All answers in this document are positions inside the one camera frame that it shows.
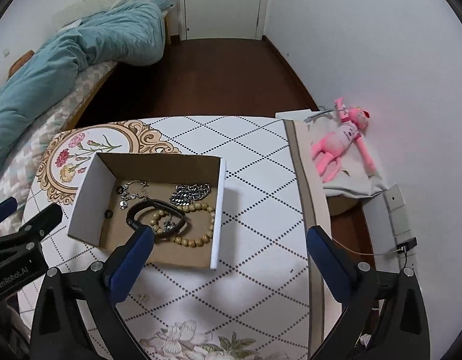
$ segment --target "pink panther plush toy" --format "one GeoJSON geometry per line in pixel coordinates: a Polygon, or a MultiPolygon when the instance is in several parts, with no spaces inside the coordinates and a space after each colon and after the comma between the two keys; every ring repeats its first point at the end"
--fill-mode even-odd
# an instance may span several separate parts
{"type": "Polygon", "coordinates": [[[329,133],[318,143],[311,146],[311,156],[319,176],[324,183],[335,178],[336,174],[341,170],[340,156],[353,141],[356,142],[367,173],[373,175],[376,173],[376,166],[359,132],[359,130],[364,131],[367,129],[369,114],[359,107],[345,108],[342,97],[335,100],[335,104],[342,125],[336,131],[329,133]]]}

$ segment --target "white door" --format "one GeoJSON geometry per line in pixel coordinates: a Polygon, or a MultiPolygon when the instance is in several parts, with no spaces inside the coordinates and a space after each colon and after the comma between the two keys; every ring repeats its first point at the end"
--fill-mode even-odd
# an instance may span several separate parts
{"type": "Polygon", "coordinates": [[[187,39],[255,39],[260,0],[185,0],[187,39]]]}

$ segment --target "black ring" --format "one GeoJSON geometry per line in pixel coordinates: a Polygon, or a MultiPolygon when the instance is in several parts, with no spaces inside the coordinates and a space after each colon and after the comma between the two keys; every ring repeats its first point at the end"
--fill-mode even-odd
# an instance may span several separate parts
{"type": "Polygon", "coordinates": [[[162,200],[156,200],[156,199],[145,199],[142,202],[136,203],[133,205],[129,210],[128,214],[126,216],[126,223],[129,227],[131,227],[133,230],[137,230],[140,226],[145,226],[143,225],[140,221],[135,219],[136,215],[139,214],[140,211],[143,211],[146,208],[154,207],[159,210],[166,210],[173,214],[174,216],[177,216],[180,218],[180,221],[177,223],[176,226],[173,226],[169,230],[163,229],[163,232],[161,234],[156,234],[155,237],[158,238],[165,238],[168,237],[171,234],[178,233],[179,230],[186,224],[186,214],[178,210],[175,206],[172,204],[169,204],[167,202],[163,202],[162,200]]]}

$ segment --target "logo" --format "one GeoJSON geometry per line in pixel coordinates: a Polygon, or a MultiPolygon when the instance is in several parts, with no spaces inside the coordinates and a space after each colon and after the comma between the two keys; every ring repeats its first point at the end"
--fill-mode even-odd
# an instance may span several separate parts
{"type": "Polygon", "coordinates": [[[3,280],[0,281],[0,290],[12,284],[15,280],[18,280],[21,276],[24,276],[28,273],[29,273],[28,267],[23,267],[21,268],[21,270],[18,270],[15,273],[10,274],[9,276],[6,276],[3,280]]]}

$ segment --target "silver chain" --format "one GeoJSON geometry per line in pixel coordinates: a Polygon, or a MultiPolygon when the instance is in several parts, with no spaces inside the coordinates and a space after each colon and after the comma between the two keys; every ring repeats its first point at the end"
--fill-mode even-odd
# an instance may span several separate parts
{"type": "Polygon", "coordinates": [[[177,185],[176,192],[169,198],[170,203],[176,206],[186,206],[192,202],[203,200],[211,193],[209,184],[177,185]]]}
{"type": "Polygon", "coordinates": [[[128,201],[129,200],[134,200],[134,199],[146,199],[148,197],[148,193],[146,192],[146,187],[148,186],[147,181],[140,181],[140,180],[133,180],[130,182],[127,182],[121,187],[118,187],[121,192],[119,192],[119,196],[121,197],[121,201],[119,202],[119,207],[122,210],[125,210],[128,208],[128,201]],[[141,189],[143,191],[143,195],[138,195],[137,193],[130,194],[129,193],[129,186],[134,184],[134,183],[140,183],[141,184],[141,189]]]}
{"type": "MultiPolygon", "coordinates": [[[[129,181],[126,184],[117,188],[118,194],[121,197],[119,202],[119,207],[122,210],[128,208],[128,202],[134,199],[148,199],[148,192],[146,191],[148,187],[147,181],[133,180],[129,181]],[[129,186],[134,183],[141,184],[142,195],[137,193],[130,194],[129,186]]],[[[176,206],[185,206],[189,205],[192,202],[203,200],[207,195],[211,193],[211,186],[209,184],[194,184],[194,185],[177,185],[176,192],[173,192],[169,198],[170,203],[176,206]]],[[[165,221],[164,226],[174,226],[174,223],[171,222],[171,218],[165,221]]]]}

